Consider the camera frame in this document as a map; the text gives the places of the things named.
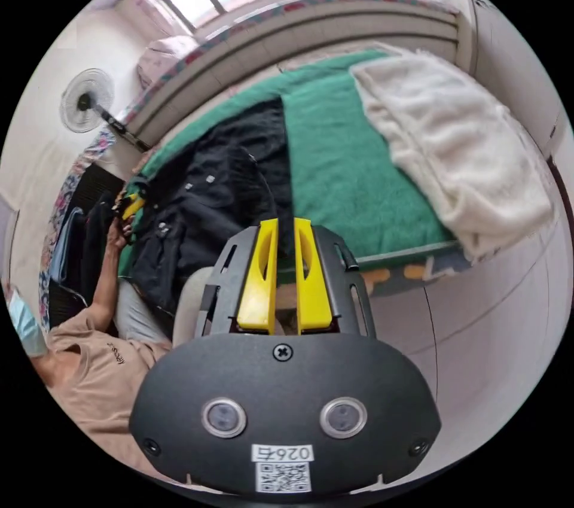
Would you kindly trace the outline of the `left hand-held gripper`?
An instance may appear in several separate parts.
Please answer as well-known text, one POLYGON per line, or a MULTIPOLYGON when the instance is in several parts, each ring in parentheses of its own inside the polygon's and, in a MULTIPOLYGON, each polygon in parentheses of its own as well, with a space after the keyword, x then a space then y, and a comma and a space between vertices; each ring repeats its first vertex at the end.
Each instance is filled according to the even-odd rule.
POLYGON ((130 242, 127 245, 134 243, 136 237, 134 234, 136 217, 138 213, 144 208, 148 198, 148 188, 142 184, 136 185, 133 191, 124 190, 117 197, 114 206, 112 207, 112 216, 120 217, 122 220, 128 220, 134 216, 132 224, 132 235, 130 242))

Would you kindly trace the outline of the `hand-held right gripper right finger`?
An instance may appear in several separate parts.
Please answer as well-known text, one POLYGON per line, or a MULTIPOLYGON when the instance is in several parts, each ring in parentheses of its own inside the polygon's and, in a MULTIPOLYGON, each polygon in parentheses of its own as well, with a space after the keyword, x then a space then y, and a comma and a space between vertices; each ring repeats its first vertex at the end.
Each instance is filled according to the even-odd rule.
POLYGON ((294 219, 297 332, 310 334, 330 328, 332 312, 312 224, 294 219))

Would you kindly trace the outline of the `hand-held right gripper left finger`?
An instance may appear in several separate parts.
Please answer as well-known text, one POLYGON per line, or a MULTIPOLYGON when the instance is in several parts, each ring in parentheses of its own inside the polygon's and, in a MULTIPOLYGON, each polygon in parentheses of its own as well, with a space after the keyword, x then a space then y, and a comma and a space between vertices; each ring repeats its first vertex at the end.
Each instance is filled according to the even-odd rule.
POLYGON ((275 331, 278 237, 278 219, 259 224, 236 315, 243 331, 275 331))

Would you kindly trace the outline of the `person's left hand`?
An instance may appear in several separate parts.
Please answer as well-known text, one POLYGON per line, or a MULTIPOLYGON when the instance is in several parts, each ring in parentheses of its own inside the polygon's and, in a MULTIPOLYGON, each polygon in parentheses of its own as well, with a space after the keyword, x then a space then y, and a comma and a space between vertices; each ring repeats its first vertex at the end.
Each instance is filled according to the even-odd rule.
POLYGON ((107 236, 107 248, 113 248, 121 252, 124 247, 130 242, 132 235, 132 224, 134 216, 122 219, 114 217, 107 236))

